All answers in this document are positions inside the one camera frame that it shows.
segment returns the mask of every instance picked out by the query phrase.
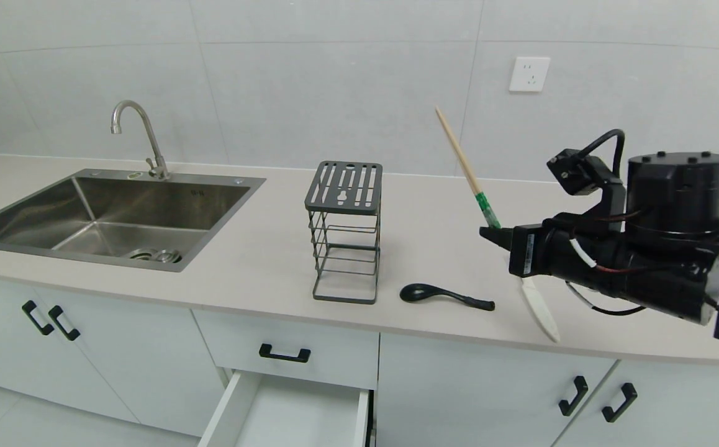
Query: dish rack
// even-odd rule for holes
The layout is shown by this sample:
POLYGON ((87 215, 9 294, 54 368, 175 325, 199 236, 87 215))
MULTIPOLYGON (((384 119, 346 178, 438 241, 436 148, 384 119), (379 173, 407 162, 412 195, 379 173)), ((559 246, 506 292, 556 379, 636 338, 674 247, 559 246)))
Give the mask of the dish rack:
POLYGON ((312 297, 373 304, 379 288, 382 165, 322 161, 305 199, 317 277, 312 297))

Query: drawer front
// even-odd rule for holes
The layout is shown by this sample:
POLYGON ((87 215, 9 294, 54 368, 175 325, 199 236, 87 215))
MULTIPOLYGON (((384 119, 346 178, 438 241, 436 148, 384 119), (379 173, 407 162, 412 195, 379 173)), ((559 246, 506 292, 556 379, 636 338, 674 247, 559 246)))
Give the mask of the drawer front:
POLYGON ((379 333, 194 311, 216 365, 374 390, 379 333))
POLYGON ((370 391, 235 371, 199 447, 368 447, 370 391))

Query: black spoon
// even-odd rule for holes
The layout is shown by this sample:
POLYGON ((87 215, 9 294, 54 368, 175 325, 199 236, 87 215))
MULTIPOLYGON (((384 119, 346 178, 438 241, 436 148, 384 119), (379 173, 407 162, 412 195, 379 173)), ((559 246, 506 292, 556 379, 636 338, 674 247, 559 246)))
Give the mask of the black spoon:
POLYGON ((447 297, 456 298, 462 303, 465 303, 470 307, 475 307, 476 309, 495 310, 495 302, 476 300, 476 298, 473 297, 466 297, 464 295, 459 295, 456 292, 446 291, 445 289, 441 289, 437 286, 422 284, 419 282, 404 286, 399 294, 401 299, 408 303, 419 302, 420 300, 425 300, 425 298, 428 297, 435 297, 436 295, 445 295, 447 297))

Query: faucet handle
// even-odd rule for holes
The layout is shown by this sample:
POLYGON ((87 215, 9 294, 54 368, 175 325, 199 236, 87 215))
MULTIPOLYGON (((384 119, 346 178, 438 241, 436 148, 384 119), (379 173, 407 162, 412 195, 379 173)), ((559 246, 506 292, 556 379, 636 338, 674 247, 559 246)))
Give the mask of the faucet handle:
POLYGON ((158 167, 156 165, 153 165, 152 159, 148 157, 144 161, 146 161, 147 164, 150 165, 150 176, 158 176, 158 167))

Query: kitchen sink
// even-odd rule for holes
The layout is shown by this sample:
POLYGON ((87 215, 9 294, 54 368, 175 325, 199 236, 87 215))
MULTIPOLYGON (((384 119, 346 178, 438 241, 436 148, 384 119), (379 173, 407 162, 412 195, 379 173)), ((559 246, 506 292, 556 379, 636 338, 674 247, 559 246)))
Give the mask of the kitchen sink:
POLYGON ((84 169, 0 210, 0 250, 182 271, 263 181, 84 169))

